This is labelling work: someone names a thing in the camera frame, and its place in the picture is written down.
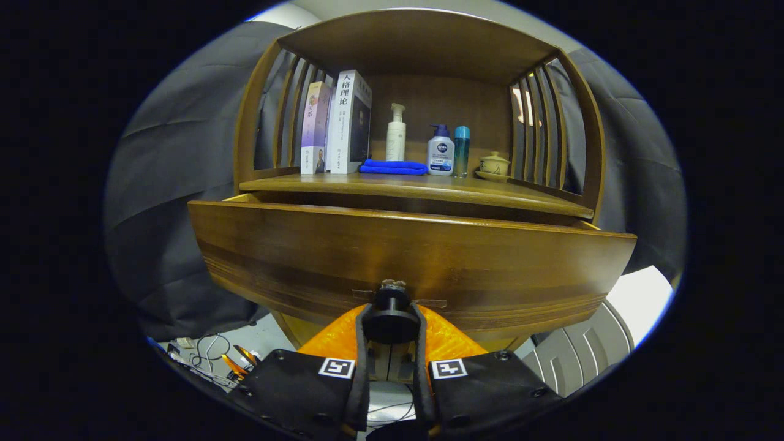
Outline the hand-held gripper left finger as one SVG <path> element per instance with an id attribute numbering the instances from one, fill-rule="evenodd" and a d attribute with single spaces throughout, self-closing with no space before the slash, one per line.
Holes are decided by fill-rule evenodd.
<path id="1" fill-rule="evenodd" d="M 370 380 L 363 319 L 371 304 L 341 316 L 353 356 L 275 349 L 228 393 L 228 404 L 273 439 L 355 439 L 367 429 Z"/>

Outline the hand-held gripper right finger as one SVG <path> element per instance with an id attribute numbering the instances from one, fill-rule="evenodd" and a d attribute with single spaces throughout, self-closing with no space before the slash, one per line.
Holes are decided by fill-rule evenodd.
<path id="1" fill-rule="evenodd" d="M 514 352 L 489 352 L 431 308 L 412 310 L 415 419 L 430 439 L 518 439 L 563 404 Z"/>

